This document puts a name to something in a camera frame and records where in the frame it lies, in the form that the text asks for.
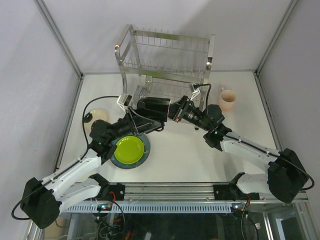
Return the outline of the black mug cream inside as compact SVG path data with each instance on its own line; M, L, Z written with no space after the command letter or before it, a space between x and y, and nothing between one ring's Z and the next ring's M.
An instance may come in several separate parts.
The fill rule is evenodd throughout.
M136 112L155 121L167 122L170 104L169 98L145 97L137 102Z

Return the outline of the lime green plate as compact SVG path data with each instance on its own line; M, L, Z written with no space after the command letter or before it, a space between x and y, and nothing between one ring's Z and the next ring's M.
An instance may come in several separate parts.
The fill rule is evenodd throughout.
M132 165L138 162L145 152L143 141L136 136L125 136L116 142L115 158L122 164Z

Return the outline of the dark blue patterned bowl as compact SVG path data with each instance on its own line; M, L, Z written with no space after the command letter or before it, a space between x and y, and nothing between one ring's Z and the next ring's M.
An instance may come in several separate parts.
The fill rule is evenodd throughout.
M146 98L148 96L148 91L145 87L142 86L137 86L134 95L133 95L133 100L135 102L138 102L141 98Z

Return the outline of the cream plate with floral print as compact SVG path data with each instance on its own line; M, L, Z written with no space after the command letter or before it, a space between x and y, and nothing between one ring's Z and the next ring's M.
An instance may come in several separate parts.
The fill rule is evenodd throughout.
M103 120L105 122L109 121L109 113L105 109L93 109L86 113L83 118L84 130L87 135L90 134L92 124L97 120Z

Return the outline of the teal patterned white bowl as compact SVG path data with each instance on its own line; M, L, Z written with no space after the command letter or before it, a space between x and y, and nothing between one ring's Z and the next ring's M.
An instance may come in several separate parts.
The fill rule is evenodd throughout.
M145 80L143 81L143 86L148 92L151 92L153 88L153 77L146 75Z

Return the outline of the pink ceramic mug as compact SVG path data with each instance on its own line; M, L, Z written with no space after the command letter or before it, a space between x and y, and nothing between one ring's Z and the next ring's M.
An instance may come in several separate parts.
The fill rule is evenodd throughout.
M221 88L218 98L218 105L222 111L229 111L233 108L237 95L230 89Z

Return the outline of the stainless steel dish rack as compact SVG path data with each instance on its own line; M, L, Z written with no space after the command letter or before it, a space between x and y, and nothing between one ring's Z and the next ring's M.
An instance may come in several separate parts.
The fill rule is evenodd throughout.
M122 92L128 92L127 74L206 84L212 69L215 41L215 34L198 37L138 29L126 24L114 47Z

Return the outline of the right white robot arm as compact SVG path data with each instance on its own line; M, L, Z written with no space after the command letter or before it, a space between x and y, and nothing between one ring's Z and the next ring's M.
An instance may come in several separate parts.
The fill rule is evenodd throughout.
M264 193L289 204L300 191L307 190L305 185L308 181L314 183L293 150L286 148L280 151L241 137L223 124L225 117L216 104L200 110L187 96L183 96L170 104L168 117L175 122L185 120L205 130L207 133L203 138L211 148L238 156L262 171L238 173L228 184L233 200L249 199L252 194Z

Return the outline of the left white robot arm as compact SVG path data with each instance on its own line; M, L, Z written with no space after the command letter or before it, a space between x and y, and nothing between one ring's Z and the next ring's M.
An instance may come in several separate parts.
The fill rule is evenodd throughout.
M84 155L41 180L35 177L28 180L17 206L37 227L45 229L67 208L105 193L108 181L98 173L84 182L77 181L112 157L117 149L116 139L130 134L137 136L162 131L169 109L169 104L141 103L135 109L129 107L124 117L115 123L96 120L92 124L89 134L91 142Z

